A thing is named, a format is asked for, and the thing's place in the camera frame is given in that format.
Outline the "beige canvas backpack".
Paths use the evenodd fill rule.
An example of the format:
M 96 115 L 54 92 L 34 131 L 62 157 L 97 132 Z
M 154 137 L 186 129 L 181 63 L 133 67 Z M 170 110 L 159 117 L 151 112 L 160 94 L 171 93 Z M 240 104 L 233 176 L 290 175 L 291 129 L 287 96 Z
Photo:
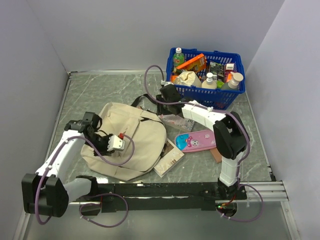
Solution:
M 161 158 L 167 142 L 167 131 L 161 119 L 153 112 L 123 103 L 107 103 L 99 116 L 102 130 L 108 134 L 125 134 L 125 146 L 105 159 L 94 155 L 91 146 L 84 145 L 80 155 L 94 172 L 122 181 L 129 181 L 150 172 Z

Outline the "coffee cover book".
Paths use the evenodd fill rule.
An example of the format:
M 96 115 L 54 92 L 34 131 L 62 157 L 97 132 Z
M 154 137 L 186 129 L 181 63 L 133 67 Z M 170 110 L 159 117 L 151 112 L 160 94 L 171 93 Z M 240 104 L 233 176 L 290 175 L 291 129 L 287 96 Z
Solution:
M 170 140 L 166 139 L 162 155 L 153 170 L 163 178 L 184 157 L 184 153 Z

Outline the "brown leather wallet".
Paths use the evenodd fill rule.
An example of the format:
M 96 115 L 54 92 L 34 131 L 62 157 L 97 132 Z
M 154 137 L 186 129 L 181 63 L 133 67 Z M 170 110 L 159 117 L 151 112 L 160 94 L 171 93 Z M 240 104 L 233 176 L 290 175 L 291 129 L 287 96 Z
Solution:
M 220 154 L 217 148 L 212 148 L 209 151 L 217 163 L 222 162 L 222 155 Z

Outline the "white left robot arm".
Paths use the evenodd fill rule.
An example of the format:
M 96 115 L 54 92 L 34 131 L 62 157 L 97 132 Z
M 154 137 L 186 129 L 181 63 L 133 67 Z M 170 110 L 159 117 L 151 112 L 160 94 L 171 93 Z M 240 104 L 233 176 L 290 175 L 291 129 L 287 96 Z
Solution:
M 35 173 L 27 173 L 21 181 L 26 213 L 61 217 L 70 202 L 80 197 L 87 201 L 98 197 L 95 177 L 81 175 L 67 184 L 63 184 L 62 179 L 82 147 L 92 147 L 98 156 L 109 156 L 124 149 L 124 142 L 118 136 L 99 135 L 101 126 L 102 119 L 93 112 L 86 112 L 81 120 L 70 120 L 65 125 L 58 145 L 45 163 Z

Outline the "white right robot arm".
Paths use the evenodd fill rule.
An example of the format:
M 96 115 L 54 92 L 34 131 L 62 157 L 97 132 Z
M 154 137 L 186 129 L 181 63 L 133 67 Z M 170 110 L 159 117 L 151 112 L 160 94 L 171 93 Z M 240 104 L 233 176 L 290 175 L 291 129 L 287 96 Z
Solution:
M 223 199 L 230 199 L 240 184 L 240 165 L 250 153 L 249 135 L 239 115 L 232 111 L 213 109 L 201 105 L 196 100 L 182 98 L 173 84 L 160 88 L 162 101 L 173 114 L 195 121 L 214 133 L 215 144 L 222 155 L 221 172 L 218 181 L 218 193 Z

